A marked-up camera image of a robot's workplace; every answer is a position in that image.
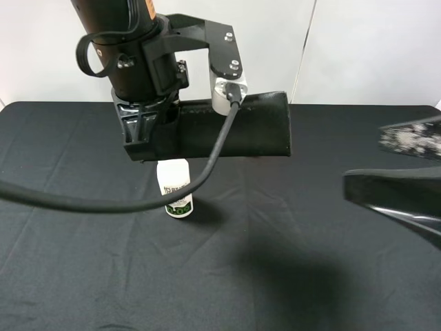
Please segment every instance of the bottle label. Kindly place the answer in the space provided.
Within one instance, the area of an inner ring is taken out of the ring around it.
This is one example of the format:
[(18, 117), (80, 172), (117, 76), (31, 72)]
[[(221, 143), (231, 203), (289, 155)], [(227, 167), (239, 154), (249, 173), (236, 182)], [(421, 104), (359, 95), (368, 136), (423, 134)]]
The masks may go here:
[[(189, 183), (185, 183), (180, 186), (163, 186), (163, 194), (173, 193), (177, 190), (180, 190), (181, 188), (184, 188), (188, 184)], [(165, 208), (167, 209), (168, 213), (172, 215), (180, 216), (187, 214), (188, 212), (191, 212), (193, 209), (192, 195), (189, 194), (186, 197), (179, 199), (178, 201), (166, 205)]]
[(166, 205), (167, 211), (172, 215), (184, 215), (192, 210), (192, 202), (190, 201), (183, 207), (172, 207), (171, 205)]

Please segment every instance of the white connector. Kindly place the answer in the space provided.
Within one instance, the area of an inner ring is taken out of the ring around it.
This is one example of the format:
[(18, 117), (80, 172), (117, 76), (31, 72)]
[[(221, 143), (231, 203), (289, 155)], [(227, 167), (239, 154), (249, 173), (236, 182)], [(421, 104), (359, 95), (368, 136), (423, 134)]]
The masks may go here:
[(240, 93), (242, 94), (242, 100), (247, 96), (248, 93), (248, 85), (247, 80), (245, 78), (245, 73), (242, 73), (239, 79), (225, 79), (217, 76), (211, 70), (209, 71), (209, 82), (212, 90), (212, 106), (215, 112), (221, 114), (223, 116), (227, 116), (231, 109), (230, 102), (227, 99), (227, 95), (225, 93), (225, 86), (227, 83), (235, 83), (240, 87)]

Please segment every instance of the black tube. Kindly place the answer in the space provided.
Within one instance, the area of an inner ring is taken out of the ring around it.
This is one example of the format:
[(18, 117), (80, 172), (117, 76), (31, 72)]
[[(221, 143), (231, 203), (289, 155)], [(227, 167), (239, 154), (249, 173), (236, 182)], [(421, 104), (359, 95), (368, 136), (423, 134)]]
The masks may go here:
[[(182, 101), (178, 122), (179, 153), (152, 156), (142, 149), (127, 150), (133, 161), (208, 157), (225, 117), (216, 113), (211, 100)], [(249, 95), (234, 120), (221, 157), (291, 155), (291, 122), (287, 95), (271, 92)]]

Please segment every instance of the black cable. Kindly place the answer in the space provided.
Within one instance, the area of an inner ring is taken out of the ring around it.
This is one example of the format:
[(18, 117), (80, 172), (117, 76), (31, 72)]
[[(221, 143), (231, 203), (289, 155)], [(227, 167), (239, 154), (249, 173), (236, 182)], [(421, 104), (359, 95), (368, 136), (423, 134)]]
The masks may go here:
[(207, 165), (195, 181), (191, 182), (184, 188), (177, 190), (176, 192), (166, 194), (153, 201), (94, 201), (81, 198), (64, 197), (61, 195), (31, 190), (29, 188), (24, 188), (5, 181), (0, 181), (0, 199), (31, 205), (38, 208), (62, 210), (66, 212), (83, 212), (90, 214), (123, 214), (141, 212), (176, 202), (177, 200), (186, 197), (200, 188), (213, 171), (225, 139), (227, 138), (229, 129), (233, 124), (234, 117), (236, 117), (239, 110), (241, 100), (240, 88), (236, 84), (228, 83), (226, 85), (226, 94), (231, 103), (231, 110), (222, 126), (222, 129), (220, 129)]
[(128, 31), (105, 31), (105, 32), (98, 32), (98, 33), (90, 33), (85, 35), (80, 39), (78, 42), (78, 46), (76, 47), (76, 62), (78, 63), (78, 67), (82, 72), (84, 72), (88, 76), (92, 77), (106, 77), (109, 74), (111, 74), (118, 65), (118, 62), (122, 56), (124, 56), (123, 53), (119, 53), (116, 56), (112, 57), (104, 66), (104, 69), (102, 71), (95, 73), (89, 64), (88, 60), (88, 49), (89, 44), (93, 41), (95, 38), (99, 37), (125, 37), (129, 34), (132, 34), (136, 31), (139, 27), (140, 23), (140, 14), (139, 14), (139, 4), (138, 0), (127, 0), (127, 9), (129, 11), (129, 30)]

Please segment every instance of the speckled object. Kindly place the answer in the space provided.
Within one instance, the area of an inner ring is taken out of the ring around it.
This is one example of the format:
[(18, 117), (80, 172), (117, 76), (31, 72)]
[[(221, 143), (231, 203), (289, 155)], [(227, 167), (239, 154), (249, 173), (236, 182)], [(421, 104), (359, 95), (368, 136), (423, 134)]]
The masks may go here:
[(380, 145), (390, 152), (441, 160), (441, 116), (380, 130)]

